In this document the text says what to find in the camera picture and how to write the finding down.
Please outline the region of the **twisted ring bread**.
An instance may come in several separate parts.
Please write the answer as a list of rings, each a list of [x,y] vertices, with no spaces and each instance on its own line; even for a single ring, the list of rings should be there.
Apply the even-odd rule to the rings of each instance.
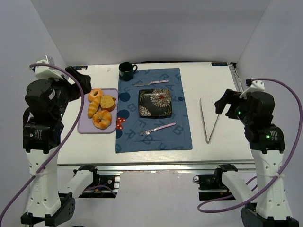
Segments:
[[[112,122],[112,114],[107,110],[97,111],[92,117],[92,122],[96,128],[105,130]]]

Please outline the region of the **metal tongs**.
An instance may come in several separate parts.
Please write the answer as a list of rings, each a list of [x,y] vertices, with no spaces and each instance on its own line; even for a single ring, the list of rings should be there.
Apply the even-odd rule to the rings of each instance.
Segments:
[[[220,115],[215,114],[212,110],[205,108],[202,98],[199,100],[199,107],[202,120],[203,136],[206,144],[210,144],[214,137]]]

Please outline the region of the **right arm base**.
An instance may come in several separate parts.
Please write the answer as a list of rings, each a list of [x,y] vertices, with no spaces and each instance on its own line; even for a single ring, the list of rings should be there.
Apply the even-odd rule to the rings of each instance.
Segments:
[[[235,165],[219,165],[213,174],[201,174],[193,177],[193,182],[198,184],[199,200],[240,200],[245,201],[255,194],[255,187],[250,188],[249,180],[243,178]]]

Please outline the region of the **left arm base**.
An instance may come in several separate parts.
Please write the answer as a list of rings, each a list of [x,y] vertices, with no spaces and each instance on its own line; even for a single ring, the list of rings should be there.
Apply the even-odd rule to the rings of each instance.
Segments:
[[[72,178],[59,190],[64,198],[115,198],[115,175],[102,175],[96,166],[83,165],[73,170]]]

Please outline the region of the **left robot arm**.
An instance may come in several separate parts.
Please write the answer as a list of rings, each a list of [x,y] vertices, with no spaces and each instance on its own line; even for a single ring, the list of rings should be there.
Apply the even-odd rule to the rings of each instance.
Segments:
[[[62,118],[69,102],[84,99],[91,91],[91,77],[72,66],[60,69],[44,62],[30,65],[35,81],[27,86],[23,115],[23,148],[31,179],[29,204],[21,223],[43,222],[57,227],[69,221],[75,208],[75,191],[58,192],[57,158],[66,140],[61,139]]]

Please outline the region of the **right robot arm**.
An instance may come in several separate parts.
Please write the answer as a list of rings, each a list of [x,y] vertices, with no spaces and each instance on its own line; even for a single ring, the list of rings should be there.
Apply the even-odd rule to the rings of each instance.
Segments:
[[[272,123],[275,101],[272,95],[249,92],[246,98],[241,93],[227,89],[215,102],[215,111],[221,114],[227,104],[226,116],[240,120],[255,161],[258,190],[275,182],[256,199],[241,210],[241,219],[246,227],[297,227],[299,222],[292,217],[287,203],[282,176],[285,141],[282,130]]]

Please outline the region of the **striped bread roll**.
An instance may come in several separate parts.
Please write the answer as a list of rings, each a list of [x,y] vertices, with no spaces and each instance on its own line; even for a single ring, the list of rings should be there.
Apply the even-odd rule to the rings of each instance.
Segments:
[[[98,111],[99,106],[100,106],[100,96],[94,98],[90,102],[88,107],[88,113],[87,113],[89,118],[93,117],[93,115]]]

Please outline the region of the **brown bread slice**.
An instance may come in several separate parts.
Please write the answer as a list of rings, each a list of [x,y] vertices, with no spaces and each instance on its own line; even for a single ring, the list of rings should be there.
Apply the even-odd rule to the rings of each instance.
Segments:
[[[111,95],[102,95],[100,97],[100,107],[101,110],[107,110],[109,112],[113,111],[116,104],[115,104],[116,99],[112,97]]]

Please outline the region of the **dark green mug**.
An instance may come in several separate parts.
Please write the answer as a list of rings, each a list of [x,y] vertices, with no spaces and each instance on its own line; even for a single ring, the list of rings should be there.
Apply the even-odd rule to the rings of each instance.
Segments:
[[[119,65],[119,77],[123,81],[130,81],[134,77],[138,66],[136,64],[131,64],[129,62],[124,62]]]

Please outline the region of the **black floral square plate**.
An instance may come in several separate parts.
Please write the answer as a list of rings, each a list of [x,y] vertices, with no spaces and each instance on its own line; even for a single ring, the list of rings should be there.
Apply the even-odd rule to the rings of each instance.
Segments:
[[[172,115],[172,100],[169,89],[145,89],[138,93],[141,117],[167,117]]]

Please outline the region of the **blue letter placemat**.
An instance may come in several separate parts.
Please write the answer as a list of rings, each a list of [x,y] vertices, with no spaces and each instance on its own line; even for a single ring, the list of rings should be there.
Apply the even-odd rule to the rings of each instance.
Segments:
[[[118,82],[115,152],[191,150],[180,70],[137,70]]]

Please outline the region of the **pink handled knife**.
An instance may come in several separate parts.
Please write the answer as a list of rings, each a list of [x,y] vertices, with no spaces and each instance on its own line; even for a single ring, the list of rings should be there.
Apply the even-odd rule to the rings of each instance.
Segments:
[[[134,86],[147,86],[147,85],[152,85],[152,84],[161,84],[161,83],[167,83],[168,80],[160,80],[160,81],[151,81],[148,83],[140,83],[140,84],[133,84]]]

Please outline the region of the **pink handled fork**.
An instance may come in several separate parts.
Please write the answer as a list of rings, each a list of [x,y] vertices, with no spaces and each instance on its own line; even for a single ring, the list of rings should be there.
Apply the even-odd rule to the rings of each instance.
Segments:
[[[151,130],[146,130],[146,131],[142,131],[140,132],[140,136],[143,136],[143,135],[149,135],[151,134],[152,132],[155,132],[155,131],[158,131],[158,130],[162,130],[162,129],[165,129],[165,128],[168,128],[168,127],[171,127],[171,126],[174,126],[176,125],[176,123],[170,123],[170,124],[166,124],[166,125],[163,125],[163,126],[160,126],[160,127],[157,127],[157,128],[154,128],[154,129],[151,129]]]

